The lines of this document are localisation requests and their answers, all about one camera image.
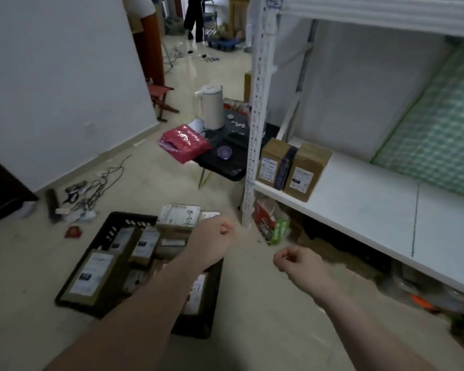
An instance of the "kettle handle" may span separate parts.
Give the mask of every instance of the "kettle handle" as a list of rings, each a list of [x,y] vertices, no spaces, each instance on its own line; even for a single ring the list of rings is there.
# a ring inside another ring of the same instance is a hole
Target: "kettle handle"
[[[194,117],[201,119],[203,115],[203,91],[196,91],[194,93],[194,101],[192,102],[192,104],[194,107]]]

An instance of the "pink package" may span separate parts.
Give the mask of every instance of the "pink package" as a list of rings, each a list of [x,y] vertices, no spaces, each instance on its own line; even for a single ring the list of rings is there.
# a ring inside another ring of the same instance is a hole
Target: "pink package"
[[[211,149],[205,138],[185,124],[163,133],[158,145],[181,164]]]

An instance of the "green checkered cloth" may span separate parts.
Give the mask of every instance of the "green checkered cloth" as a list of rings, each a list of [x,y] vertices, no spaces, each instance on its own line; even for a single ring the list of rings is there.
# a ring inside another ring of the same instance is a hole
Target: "green checkered cloth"
[[[464,195],[464,41],[372,163]]]

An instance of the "person's left hand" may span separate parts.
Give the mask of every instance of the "person's left hand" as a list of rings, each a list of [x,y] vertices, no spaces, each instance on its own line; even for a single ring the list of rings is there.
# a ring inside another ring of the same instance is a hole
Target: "person's left hand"
[[[186,255],[201,271],[222,259],[235,239],[235,225],[226,216],[199,221],[187,241]]]

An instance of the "tiled floor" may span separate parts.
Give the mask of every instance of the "tiled floor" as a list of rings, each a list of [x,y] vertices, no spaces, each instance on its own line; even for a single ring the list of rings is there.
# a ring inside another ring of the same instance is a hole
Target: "tiled floor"
[[[178,40],[167,39],[167,47]],[[162,124],[162,130],[192,119],[192,93],[202,84],[223,85],[225,97],[242,99],[250,56],[204,51],[220,61],[207,63],[196,55],[179,58],[167,75],[167,85],[176,88],[168,103],[181,113],[167,113],[169,122]],[[0,222],[0,370],[40,369],[93,321],[55,307],[53,299],[111,211],[156,215],[162,204],[177,202],[237,218],[241,184],[212,174],[198,190],[200,171],[180,165],[160,149],[155,143],[160,134],[72,181],[95,179],[97,172],[132,155],[123,177],[99,200],[99,216],[80,225],[84,232],[80,239],[63,238],[65,223],[50,224],[44,200],[29,218]],[[161,369],[353,369],[325,313],[272,265],[279,247],[268,247],[254,227],[240,229],[223,265],[211,338],[172,336]],[[332,270],[371,317],[439,370],[464,370],[464,350],[448,335],[446,321],[381,295],[371,281],[342,265]]]

